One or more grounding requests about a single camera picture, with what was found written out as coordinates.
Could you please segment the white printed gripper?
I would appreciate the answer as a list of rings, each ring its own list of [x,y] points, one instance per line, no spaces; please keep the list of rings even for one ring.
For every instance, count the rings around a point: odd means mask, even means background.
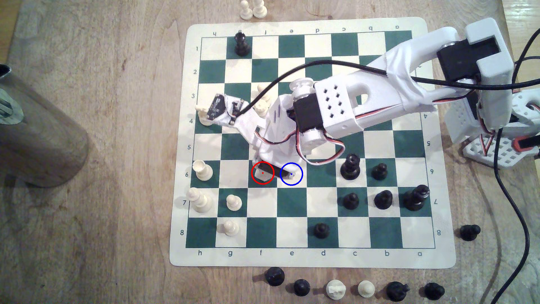
[[[304,162],[296,150],[296,121],[287,110],[293,109],[291,95],[280,95],[261,118],[249,109],[241,116],[241,135],[253,147],[252,178],[256,183],[268,184],[273,180],[273,165],[284,165],[280,179],[284,183],[300,183]]]

